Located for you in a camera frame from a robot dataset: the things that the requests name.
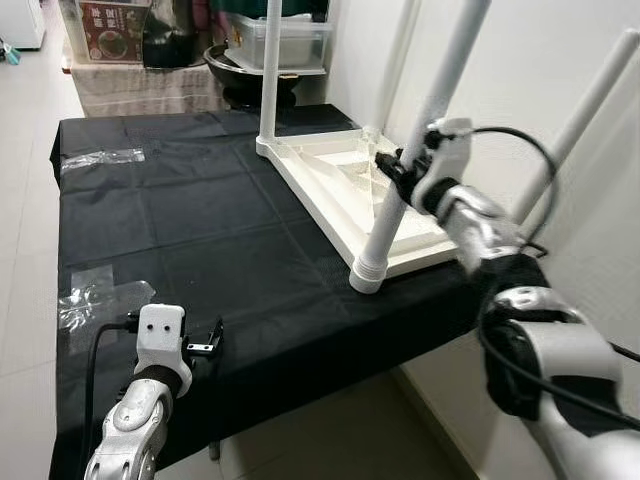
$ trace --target white wall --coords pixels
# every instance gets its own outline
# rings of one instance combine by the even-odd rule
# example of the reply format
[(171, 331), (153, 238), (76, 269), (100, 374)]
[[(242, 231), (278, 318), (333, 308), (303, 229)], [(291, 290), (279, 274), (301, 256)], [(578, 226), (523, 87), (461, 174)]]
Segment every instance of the white wall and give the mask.
[[(366, 124), (400, 2), (334, 0), (337, 22), (327, 100)], [(387, 135), (402, 144), (428, 90), (462, 0), (424, 0)], [(494, 0), (454, 97), (450, 115), (522, 128), (551, 145), (616, 38), (640, 27), (636, 0)], [(639, 60), (629, 69), (563, 169), (562, 208), (544, 237), (545, 270), (608, 337), (640, 349)], [(510, 139), (474, 144), (467, 182), (513, 210), (540, 161)], [(405, 366), (476, 471), (495, 480), (528, 472), (554, 478), (515, 419), (485, 394), (482, 355), (472, 335)], [(625, 378), (640, 380), (625, 368)], [(624, 401), (639, 413), (637, 385)]]

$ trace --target plastic storage box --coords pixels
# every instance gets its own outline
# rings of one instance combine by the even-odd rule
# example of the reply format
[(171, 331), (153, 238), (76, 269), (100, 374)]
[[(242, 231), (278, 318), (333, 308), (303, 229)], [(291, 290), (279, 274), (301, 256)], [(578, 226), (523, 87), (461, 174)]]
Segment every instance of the plastic storage box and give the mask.
[[(254, 20), (243, 15), (227, 14), (231, 24), (227, 57), (250, 73), (262, 73), (266, 20)], [(303, 14), (282, 19), (280, 28), (280, 73), (321, 74), (328, 23), (314, 23), (311, 15)]]

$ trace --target floor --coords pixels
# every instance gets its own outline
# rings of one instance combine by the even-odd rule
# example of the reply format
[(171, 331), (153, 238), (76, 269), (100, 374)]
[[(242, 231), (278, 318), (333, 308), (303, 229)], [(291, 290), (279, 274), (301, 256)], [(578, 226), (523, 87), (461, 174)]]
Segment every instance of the floor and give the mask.
[[(83, 116), (61, 73), (63, 29), (19, 66), (0, 63), (0, 466), (43, 479), (55, 439), (58, 190), (48, 162), (58, 121)], [(172, 479), (455, 478), (420, 420), (382, 375), (226, 440), (160, 472)]]

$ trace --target black cloth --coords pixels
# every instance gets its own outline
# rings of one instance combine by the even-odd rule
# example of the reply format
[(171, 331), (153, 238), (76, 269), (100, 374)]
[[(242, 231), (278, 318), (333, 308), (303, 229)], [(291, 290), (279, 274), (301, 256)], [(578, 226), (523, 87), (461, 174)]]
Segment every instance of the black cloth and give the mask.
[[(65, 120), (51, 161), (142, 147), (145, 161), (60, 178), (59, 296), (74, 272), (113, 268), (182, 305), (187, 333), (225, 324), (218, 367), (202, 361), (179, 399), (159, 466), (432, 350), (472, 327), (477, 299), (456, 263), (361, 295), (349, 269), (271, 164), (255, 154), (249, 113)], [(280, 115), (280, 134), (353, 128), (329, 105)], [(77, 469), (86, 354), (58, 336), (51, 478)], [(95, 426), (133, 373), (135, 336), (100, 348)]]

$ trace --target white pole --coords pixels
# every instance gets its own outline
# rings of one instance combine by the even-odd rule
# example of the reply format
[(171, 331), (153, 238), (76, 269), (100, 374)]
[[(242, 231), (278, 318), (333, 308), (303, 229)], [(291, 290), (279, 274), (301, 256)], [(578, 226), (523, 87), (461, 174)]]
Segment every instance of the white pole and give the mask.
[(276, 135), (276, 102), (278, 100), (278, 64), (280, 61), (281, 16), (282, 0), (269, 0), (267, 3), (267, 31), (264, 45), (260, 134), (256, 139), (258, 153), (263, 153), (260, 151), (260, 146), (273, 142)]
[[(409, 142), (400, 157), (400, 162), (405, 167), (410, 167), (420, 154), (427, 126), (447, 112), (490, 3), (490, 0), (465, 1), (444, 62), (436, 74), (431, 91), (425, 98), (422, 110), (411, 129)], [(397, 190), (394, 187), (389, 188), (369, 240), (351, 267), (349, 282), (355, 290), (361, 293), (375, 293), (382, 285), (389, 263), (389, 249), (405, 208), (406, 205)]]
[[(607, 95), (609, 95), (639, 45), (640, 33), (631, 29), (625, 30), (616, 42), (613, 50), (605, 59), (604, 65), (591, 82), (591, 85), (589, 85), (589, 88), (587, 88), (575, 111), (553, 143), (550, 153), (558, 168), (562, 166), (573, 147), (580, 140), (580, 137), (589, 126), (589, 123), (591, 123), (591, 120), (593, 120), (593, 117), (600, 109)], [(527, 218), (536, 202), (545, 192), (546, 187), (547, 176), (545, 172), (541, 172), (518, 203), (513, 216), (517, 223), (522, 223)]]
[(391, 45), (389, 61), (383, 73), (380, 94), (373, 114), (373, 122), (369, 125), (376, 136), (384, 130), (385, 123), (389, 117), (393, 98), (398, 90), (402, 67), (407, 58), (413, 31), (418, 20), (420, 4), (419, 0), (406, 0), (402, 6), (398, 28)]

